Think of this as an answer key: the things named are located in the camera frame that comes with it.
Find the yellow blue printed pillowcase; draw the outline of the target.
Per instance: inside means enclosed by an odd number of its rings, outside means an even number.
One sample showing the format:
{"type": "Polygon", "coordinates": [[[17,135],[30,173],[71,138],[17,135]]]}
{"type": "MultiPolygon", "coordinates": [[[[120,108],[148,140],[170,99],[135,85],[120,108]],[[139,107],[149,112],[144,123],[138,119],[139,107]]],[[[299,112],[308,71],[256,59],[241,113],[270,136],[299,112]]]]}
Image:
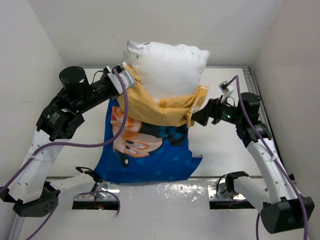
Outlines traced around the yellow blue printed pillowcase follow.
{"type": "Polygon", "coordinates": [[[103,147],[95,171],[114,183],[171,182],[188,179],[202,161],[189,148],[191,117],[204,103],[209,88],[201,85],[192,96],[155,103],[136,80],[128,99],[110,100],[105,117],[103,147]]]}

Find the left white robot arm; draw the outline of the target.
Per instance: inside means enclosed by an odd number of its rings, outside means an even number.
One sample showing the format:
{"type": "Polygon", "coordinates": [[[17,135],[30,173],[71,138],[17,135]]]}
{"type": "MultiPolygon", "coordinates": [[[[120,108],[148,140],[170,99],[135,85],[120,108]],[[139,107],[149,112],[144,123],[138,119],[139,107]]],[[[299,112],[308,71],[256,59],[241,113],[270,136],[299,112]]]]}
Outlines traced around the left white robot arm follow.
{"type": "Polygon", "coordinates": [[[97,171],[79,167],[75,177],[59,183],[47,180],[63,147],[71,147],[77,129],[84,123],[84,113],[107,100],[126,95],[126,79],[132,76],[122,66],[105,67],[98,81],[89,83],[85,70],[69,66],[59,73],[62,89],[43,109],[31,146],[17,173],[0,189],[0,198],[13,204],[22,218],[50,215],[59,204],[59,196],[91,194],[103,182],[97,171]]]}

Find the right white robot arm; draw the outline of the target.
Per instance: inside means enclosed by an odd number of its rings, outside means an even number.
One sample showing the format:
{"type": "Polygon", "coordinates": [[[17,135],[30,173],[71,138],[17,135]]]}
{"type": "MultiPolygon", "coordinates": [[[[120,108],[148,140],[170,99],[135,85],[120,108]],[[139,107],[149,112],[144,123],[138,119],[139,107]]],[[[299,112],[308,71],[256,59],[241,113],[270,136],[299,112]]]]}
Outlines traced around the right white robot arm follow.
{"type": "Polygon", "coordinates": [[[290,181],[279,162],[272,135],[259,120],[260,98],[250,92],[240,94],[238,105],[231,106],[221,98],[210,99],[205,107],[192,115],[192,120],[206,126],[225,121],[236,127],[236,133],[254,158],[265,182],[262,189],[244,171],[231,172],[225,178],[225,191],[243,195],[258,211],[262,224],[270,234],[304,229],[308,237],[308,220],[315,208],[311,197],[303,197],[290,181]]]}

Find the white pillow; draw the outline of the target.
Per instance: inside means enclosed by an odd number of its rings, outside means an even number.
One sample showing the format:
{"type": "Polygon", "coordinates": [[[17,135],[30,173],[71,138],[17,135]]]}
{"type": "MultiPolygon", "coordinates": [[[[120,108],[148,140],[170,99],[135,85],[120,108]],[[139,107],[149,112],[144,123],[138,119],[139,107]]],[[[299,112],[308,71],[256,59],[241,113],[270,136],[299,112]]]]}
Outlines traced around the white pillow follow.
{"type": "Polygon", "coordinates": [[[127,41],[123,53],[125,62],[140,79],[142,89],[155,103],[193,96],[210,54],[192,45],[133,40],[127,41]]]}

